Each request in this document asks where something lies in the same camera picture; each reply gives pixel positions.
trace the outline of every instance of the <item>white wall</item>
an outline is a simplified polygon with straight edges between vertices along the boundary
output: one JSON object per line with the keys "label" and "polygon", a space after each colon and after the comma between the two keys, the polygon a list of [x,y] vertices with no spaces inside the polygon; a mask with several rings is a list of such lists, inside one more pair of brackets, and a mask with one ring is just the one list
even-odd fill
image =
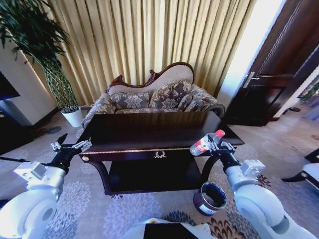
{"label": "white wall", "polygon": [[229,106],[264,44],[286,0],[257,0],[217,100]]}
{"label": "white wall", "polygon": [[39,80],[22,52],[15,54],[11,49],[14,43],[8,43],[5,49],[0,47],[0,71],[18,91],[20,97],[0,101],[0,107],[7,111],[21,125],[33,125],[56,108],[56,103]]}
{"label": "white wall", "polygon": [[274,118],[280,117],[283,112],[294,106],[299,102],[298,96],[304,91],[305,88],[319,75],[319,65],[314,69],[314,71],[307,77],[307,79],[299,86],[299,88],[293,93],[293,95],[287,100],[286,103],[278,110],[274,115]]}

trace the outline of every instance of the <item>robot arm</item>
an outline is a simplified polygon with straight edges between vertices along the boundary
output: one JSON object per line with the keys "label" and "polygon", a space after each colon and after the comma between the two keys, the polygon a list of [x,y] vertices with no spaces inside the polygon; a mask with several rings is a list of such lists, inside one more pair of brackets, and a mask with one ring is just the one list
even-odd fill
{"label": "robot arm", "polygon": [[208,136],[211,155],[217,155],[235,195],[240,215],[247,219],[263,239],[316,239],[286,213],[280,200],[270,190],[258,185],[257,176],[265,168],[259,160],[240,163],[235,149],[226,142],[219,145]]}
{"label": "robot arm", "polygon": [[24,162],[14,170],[27,181],[27,190],[10,200],[0,211],[0,236],[40,239],[53,218],[64,176],[74,155],[88,149],[89,140],[75,145],[61,145],[66,134],[52,143],[57,153],[52,162]]}

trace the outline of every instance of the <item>potted plant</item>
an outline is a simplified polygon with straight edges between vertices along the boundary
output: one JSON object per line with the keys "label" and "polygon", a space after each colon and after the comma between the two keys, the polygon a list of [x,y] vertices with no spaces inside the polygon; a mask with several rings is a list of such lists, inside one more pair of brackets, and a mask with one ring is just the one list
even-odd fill
{"label": "potted plant", "polygon": [[22,51],[30,55],[43,68],[49,89],[55,97],[62,114],[74,127],[81,124],[82,113],[74,92],[61,71],[57,54],[64,51],[57,43],[68,43],[67,33],[49,19],[40,5],[44,0],[1,0],[0,1],[0,38],[3,48],[7,40],[14,41],[16,54]]}

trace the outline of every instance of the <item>wooden door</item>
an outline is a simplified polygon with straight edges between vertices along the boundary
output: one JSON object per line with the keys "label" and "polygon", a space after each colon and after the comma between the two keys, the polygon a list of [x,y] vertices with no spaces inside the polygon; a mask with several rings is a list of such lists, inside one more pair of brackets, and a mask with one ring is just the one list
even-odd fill
{"label": "wooden door", "polygon": [[287,0],[225,121],[266,125],[319,64],[319,0]]}

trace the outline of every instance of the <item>floral carpet pattern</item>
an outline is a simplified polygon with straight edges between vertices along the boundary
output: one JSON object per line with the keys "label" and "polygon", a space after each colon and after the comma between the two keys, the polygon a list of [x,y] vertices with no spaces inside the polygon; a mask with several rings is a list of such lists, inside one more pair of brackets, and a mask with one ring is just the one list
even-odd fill
{"label": "floral carpet pattern", "polygon": [[[259,185],[274,192],[290,216],[319,237],[319,193],[307,182],[285,183],[280,180],[300,172],[308,163],[304,156],[318,147],[318,140],[313,137],[318,124],[298,117],[304,113],[288,112],[279,121],[264,127],[236,125],[231,129],[246,142],[237,149],[235,156],[240,161],[261,160],[266,169],[258,177]],[[65,143],[74,143],[83,132],[81,128],[71,127],[60,113],[45,125],[45,129],[52,128],[59,131],[51,130],[3,156],[45,163],[54,157],[51,142],[69,133]],[[207,157],[195,160],[202,170]],[[12,173],[18,165],[0,160],[0,200],[11,199],[25,189],[25,182]],[[75,156],[65,177],[58,211],[43,238],[117,239],[143,220],[161,218],[193,226],[208,224],[211,234],[218,239],[259,239],[251,224],[238,214],[222,168],[217,162],[209,181],[223,188],[228,202],[224,209],[206,217],[193,205],[195,190],[105,196],[96,169]]]}

